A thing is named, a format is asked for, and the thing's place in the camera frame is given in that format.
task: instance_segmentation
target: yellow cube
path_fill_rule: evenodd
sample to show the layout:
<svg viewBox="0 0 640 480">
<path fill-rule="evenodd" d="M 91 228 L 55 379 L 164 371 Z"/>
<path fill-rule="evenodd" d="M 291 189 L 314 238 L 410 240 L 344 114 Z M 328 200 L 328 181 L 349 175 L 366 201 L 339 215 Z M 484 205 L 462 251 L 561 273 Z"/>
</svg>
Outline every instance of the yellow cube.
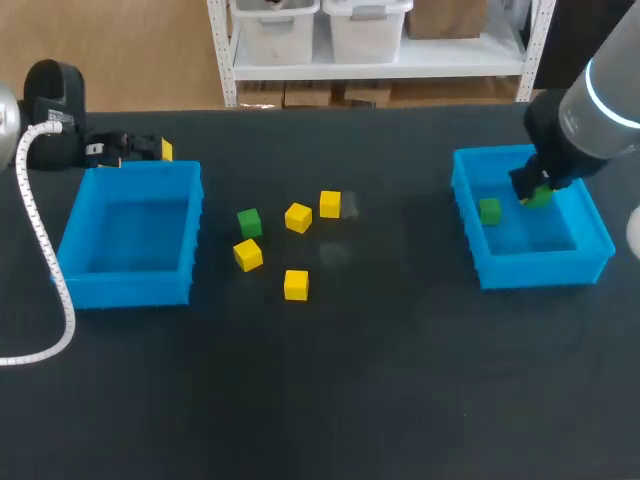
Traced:
<svg viewBox="0 0 640 480">
<path fill-rule="evenodd" d="M 173 162 L 173 145 L 162 139 L 162 160 L 165 162 Z"/>
<path fill-rule="evenodd" d="M 320 192 L 320 216 L 340 218 L 340 192 Z"/>
<path fill-rule="evenodd" d="M 309 207 L 294 203 L 284 214 L 284 224 L 294 232 L 304 233 L 311 225 L 311 217 L 311 209 Z"/>
<path fill-rule="evenodd" d="M 309 272 L 306 270 L 287 270 L 284 275 L 285 300 L 306 302 L 309 297 Z"/>
<path fill-rule="evenodd" d="M 236 257 L 236 262 L 245 272 L 262 265 L 262 250 L 253 238 L 233 247 L 233 254 Z"/>
</svg>

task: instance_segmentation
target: blue plastic container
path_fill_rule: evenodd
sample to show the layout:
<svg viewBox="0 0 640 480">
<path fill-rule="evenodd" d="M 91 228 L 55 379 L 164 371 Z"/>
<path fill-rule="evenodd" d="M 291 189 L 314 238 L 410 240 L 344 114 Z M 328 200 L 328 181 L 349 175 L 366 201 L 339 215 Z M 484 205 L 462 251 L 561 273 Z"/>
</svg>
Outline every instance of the blue plastic container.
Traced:
<svg viewBox="0 0 640 480">
<path fill-rule="evenodd" d="M 483 289 L 596 283 L 615 247 L 582 180 L 553 194 L 545 207 L 518 201 L 509 171 L 533 145 L 454 153 L 452 186 Z M 497 198 L 502 219 L 483 226 L 478 202 Z"/>
<path fill-rule="evenodd" d="M 203 197 L 198 162 L 87 170 L 58 251 L 76 308 L 188 304 Z"/>
</svg>

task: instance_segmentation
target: green cube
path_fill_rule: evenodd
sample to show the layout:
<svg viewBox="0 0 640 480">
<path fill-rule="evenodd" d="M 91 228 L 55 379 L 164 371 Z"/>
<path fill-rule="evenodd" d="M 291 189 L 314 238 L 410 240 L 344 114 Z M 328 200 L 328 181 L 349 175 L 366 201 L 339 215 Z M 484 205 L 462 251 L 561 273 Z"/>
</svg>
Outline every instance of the green cube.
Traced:
<svg viewBox="0 0 640 480">
<path fill-rule="evenodd" d="M 546 207 L 551 203 L 551 195 L 553 190 L 548 185 L 540 185 L 533 191 L 533 197 L 525 202 L 529 208 Z"/>
<path fill-rule="evenodd" d="M 483 225 L 495 227 L 500 224 L 502 209 L 497 198 L 483 198 L 479 202 L 480 221 Z"/>
<path fill-rule="evenodd" d="M 240 230 L 242 230 L 242 236 L 245 239 L 262 235 L 262 222 L 258 210 L 255 208 L 238 213 L 238 222 L 240 222 Z"/>
</svg>

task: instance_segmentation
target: shelf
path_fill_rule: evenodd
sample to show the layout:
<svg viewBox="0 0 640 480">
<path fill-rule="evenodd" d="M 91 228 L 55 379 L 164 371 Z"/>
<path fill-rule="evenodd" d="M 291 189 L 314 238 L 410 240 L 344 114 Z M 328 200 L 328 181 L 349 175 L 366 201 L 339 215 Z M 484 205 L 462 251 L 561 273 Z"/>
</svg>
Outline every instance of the shelf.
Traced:
<svg viewBox="0 0 640 480">
<path fill-rule="evenodd" d="M 329 20 L 317 14 L 313 61 L 306 65 L 251 65 L 241 32 L 234 31 L 232 58 L 236 80 L 337 80 L 520 75 L 524 49 L 502 12 L 490 9 L 480 38 L 410 40 L 403 33 L 395 63 L 335 64 Z"/>
</svg>

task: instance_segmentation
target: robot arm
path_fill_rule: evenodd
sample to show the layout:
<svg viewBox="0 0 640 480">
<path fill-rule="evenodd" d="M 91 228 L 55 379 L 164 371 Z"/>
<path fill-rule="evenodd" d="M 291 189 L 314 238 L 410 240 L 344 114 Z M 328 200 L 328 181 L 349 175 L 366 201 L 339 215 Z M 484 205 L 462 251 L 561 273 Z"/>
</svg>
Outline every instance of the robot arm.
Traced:
<svg viewBox="0 0 640 480">
<path fill-rule="evenodd" d="M 16 101 L 0 84 L 0 171 L 15 154 L 29 125 L 59 121 L 63 135 L 43 135 L 28 152 L 28 166 L 35 170 L 69 167 L 119 167 L 137 154 L 144 160 L 172 160 L 170 144 L 155 135 L 131 135 L 122 131 L 93 132 L 86 127 L 85 85 L 80 71 L 54 60 L 36 63 L 24 82 L 24 99 Z"/>
<path fill-rule="evenodd" d="M 627 12 L 565 93 L 540 94 L 525 113 L 537 155 L 511 172 L 521 201 L 541 185 L 553 190 L 594 175 L 640 143 L 640 2 Z"/>
</svg>

